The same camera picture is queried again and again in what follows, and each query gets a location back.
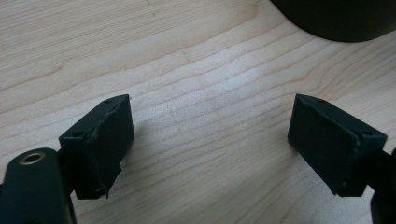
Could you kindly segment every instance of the black cylindrical object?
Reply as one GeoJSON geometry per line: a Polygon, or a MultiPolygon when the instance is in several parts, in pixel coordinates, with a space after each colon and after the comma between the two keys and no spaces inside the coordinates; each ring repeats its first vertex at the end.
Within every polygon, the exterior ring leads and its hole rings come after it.
{"type": "Polygon", "coordinates": [[[272,0],[308,33],[361,42],[396,30],[396,0],[272,0]]]}

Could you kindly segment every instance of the wooden table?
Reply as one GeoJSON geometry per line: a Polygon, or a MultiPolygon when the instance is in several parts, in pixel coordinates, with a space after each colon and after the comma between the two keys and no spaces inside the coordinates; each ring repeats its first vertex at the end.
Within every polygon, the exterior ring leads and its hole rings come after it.
{"type": "Polygon", "coordinates": [[[78,223],[371,223],[288,144],[295,93],[396,146],[396,33],[314,37],[269,1],[0,2],[0,176],[102,100],[130,94],[136,139],[78,223]]]}

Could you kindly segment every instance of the black mount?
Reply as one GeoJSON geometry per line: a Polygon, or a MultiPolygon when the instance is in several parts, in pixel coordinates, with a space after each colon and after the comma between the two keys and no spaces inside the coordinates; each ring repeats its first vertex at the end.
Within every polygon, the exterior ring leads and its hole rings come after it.
{"type": "Polygon", "coordinates": [[[61,135],[62,149],[37,148],[7,166],[0,185],[0,223],[76,224],[70,194],[106,195],[134,140],[129,95],[103,101],[61,135]]]}
{"type": "Polygon", "coordinates": [[[374,224],[396,223],[396,150],[383,151],[387,136],[338,107],[297,94],[289,142],[333,194],[360,197],[369,185],[374,224]]]}

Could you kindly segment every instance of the light wood surface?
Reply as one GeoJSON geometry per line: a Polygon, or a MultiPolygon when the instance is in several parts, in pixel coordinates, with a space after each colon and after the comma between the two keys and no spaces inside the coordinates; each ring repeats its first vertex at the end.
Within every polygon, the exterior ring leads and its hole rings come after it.
{"type": "Polygon", "coordinates": [[[136,139],[108,200],[78,223],[371,223],[288,144],[295,93],[396,147],[396,33],[346,44],[269,1],[0,1],[0,176],[102,100],[131,96],[136,139]]]}

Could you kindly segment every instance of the metal ring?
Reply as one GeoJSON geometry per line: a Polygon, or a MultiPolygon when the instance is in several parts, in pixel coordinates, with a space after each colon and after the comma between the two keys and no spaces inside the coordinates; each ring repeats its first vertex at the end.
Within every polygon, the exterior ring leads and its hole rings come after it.
{"type": "Polygon", "coordinates": [[[33,163],[36,163],[38,161],[41,161],[46,157],[46,154],[43,152],[34,152],[29,155],[26,155],[20,160],[21,165],[31,165],[33,163]]]}

